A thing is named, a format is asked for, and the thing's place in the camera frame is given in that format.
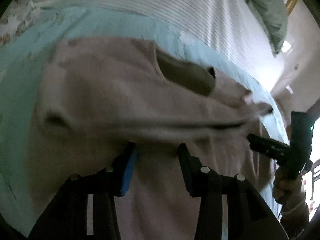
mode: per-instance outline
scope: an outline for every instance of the gray fabric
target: gray fabric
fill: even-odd
[[[246,0],[246,2],[247,4],[250,2],[260,14],[270,34],[270,43],[274,45],[275,54],[278,54],[287,36],[288,27],[287,10],[283,0]]]
[[[42,75],[25,157],[35,216],[70,175],[110,165],[129,141],[143,147],[129,191],[115,200],[123,240],[194,238],[200,199],[186,192],[176,155],[180,143],[221,175],[244,174],[258,191],[271,181],[275,162],[252,152],[246,139],[259,134],[258,115],[271,106],[249,105],[251,92],[221,71],[208,96],[169,82],[157,50],[152,41],[129,38],[58,44]],[[155,125],[142,127],[150,121]],[[239,121],[245,125],[228,130],[183,126]],[[224,217],[222,239],[227,224]]]

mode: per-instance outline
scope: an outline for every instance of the light blue fabric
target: light blue fabric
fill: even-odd
[[[171,55],[214,66],[253,91],[256,102],[274,107],[262,119],[270,136],[287,142],[279,110],[271,95],[249,74],[219,53],[173,25],[146,17],[108,9],[65,8],[45,10],[41,22],[0,49],[0,212],[17,230],[28,235],[35,223],[23,166],[28,147],[29,121],[36,100],[41,71],[55,44],[62,38],[79,36],[125,36],[156,41]],[[273,209],[272,185],[261,195]]]

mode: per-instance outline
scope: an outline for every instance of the bed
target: bed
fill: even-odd
[[[62,38],[154,40],[172,56],[214,66],[250,89],[255,102],[273,106],[273,114],[262,122],[271,138],[288,143],[281,114],[268,92],[281,65],[244,0],[26,0],[24,4],[29,21],[16,23],[17,29],[10,30],[11,41],[0,48],[0,211],[23,234],[28,235],[36,221],[25,185],[26,131],[42,66]],[[278,215],[272,182],[260,193]]]

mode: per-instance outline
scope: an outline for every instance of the wall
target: wall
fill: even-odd
[[[290,119],[292,110],[306,111],[320,98],[320,28],[302,0],[289,16],[286,40],[292,48],[279,57],[284,71],[271,93]]]

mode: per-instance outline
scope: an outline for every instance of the pillow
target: pillow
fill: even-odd
[[[271,47],[274,54],[281,51],[284,39],[287,35],[288,16],[283,0],[245,0],[249,8],[254,8],[261,16],[265,27],[269,32]]]
[[[263,19],[261,17],[261,15],[259,14],[259,12],[257,11],[257,9],[254,7],[253,3],[251,0],[246,0],[246,3],[247,3],[247,6],[249,7],[250,11],[252,12],[252,14],[256,17],[256,19],[258,20],[260,26],[262,27],[264,33],[266,34],[266,36],[268,37],[268,40],[270,42],[270,47],[271,47],[271,50],[272,50],[272,54],[273,56],[275,57],[278,52],[276,52],[276,49],[275,49],[275,45],[274,43],[271,41],[271,37],[270,37],[270,33],[269,33],[269,30],[268,28],[266,27],[266,25],[264,24],[263,22]]]

